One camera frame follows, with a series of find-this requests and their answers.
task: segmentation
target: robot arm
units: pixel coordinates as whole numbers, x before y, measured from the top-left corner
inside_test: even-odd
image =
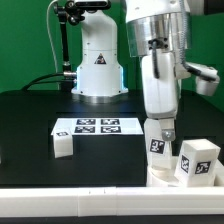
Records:
[[[145,139],[151,167],[170,169],[171,141],[180,98],[180,80],[197,76],[197,92],[212,95],[219,83],[217,71],[185,61],[188,47],[187,0],[126,0],[130,54],[141,57],[146,114]]]

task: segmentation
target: metal cylinder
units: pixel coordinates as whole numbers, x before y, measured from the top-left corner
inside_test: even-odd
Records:
[[[169,13],[150,16],[127,23],[128,41],[131,57],[149,55],[151,43],[159,42],[158,48],[163,52],[180,49],[180,38],[183,32],[181,13]]]

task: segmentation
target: cable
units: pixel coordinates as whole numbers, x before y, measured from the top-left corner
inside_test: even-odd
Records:
[[[51,9],[51,6],[55,3],[55,2],[58,2],[58,0],[53,0],[48,8],[47,8],[47,15],[46,15],[46,22],[47,22],[47,32],[48,32],[48,37],[49,37],[49,40],[50,40],[50,44],[51,44],[51,50],[52,50],[52,53],[53,53],[53,58],[54,58],[54,65],[55,65],[55,71],[58,72],[58,61],[57,61],[57,56],[56,56],[56,53],[55,53],[55,48],[54,48],[54,44],[53,44],[53,40],[52,40],[52,35],[51,35],[51,30],[50,30],[50,25],[49,25],[49,22],[50,22],[50,9]]]
[[[154,67],[154,76],[156,79],[159,79],[159,68],[158,68],[158,60],[157,60],[157,41],[152,42],[152,58],[153,58],[153,67]]]
[[[185,10],[184,0],[179,0],[180,8],[181,8],[181,17],[182,17],[182,25],[183,25],[183,32],[180,38],[180,61],[183,67],[193,75],[201,76],[201,71],[189,66],[186,63],[186,56],[185,56],[185,43],[187,40],[187,31],[188,31],[188,21],[187,21],[187,13]]]
[[[49,74],[49,75],[41,76],[39,78],[34,79],[29,84],[25,85],[21,90],[26,91],[27,86],[35,85],[35,83],[37,83],[38,81],[41,81],[43,79],[47,79],[47,78],[51,78],[51,77],[58,77],[58,76],[63,76],[63,73],[56,73],[56,74]]]
[[[26,86],[24,86],[21,90],[27,91],[31,86],[38,85],[38,84],[48,84],[48,83],[62,83],[62,82],[68,82],[67,80],[58,80],[58,81],[44,81],[44,82],[34,82],[30,83]]]

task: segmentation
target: black table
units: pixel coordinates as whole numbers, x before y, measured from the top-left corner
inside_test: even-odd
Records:
[[[0,94],[0,188],[145,186],[143,135],[73,136],[74,155],[55,159],[51,131],[57,118],[146,119],[141,91],[111,104],[87,104],[59,91],[9,91]],[[224,114],[200,96],[182,91],[173,154],[186,139],[206,138],[221,147]],[[11,219],[11,222],[60,219]],[[223,223],[224,216],[140,216],[63,218],[65,223]]]

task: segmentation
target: yellow warning triangle sticker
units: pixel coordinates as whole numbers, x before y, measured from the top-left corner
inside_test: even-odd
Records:
[[[98,65],[107,64],[102,53],[100,53],[99,57],[96,59],[95,64],[98,64]]]

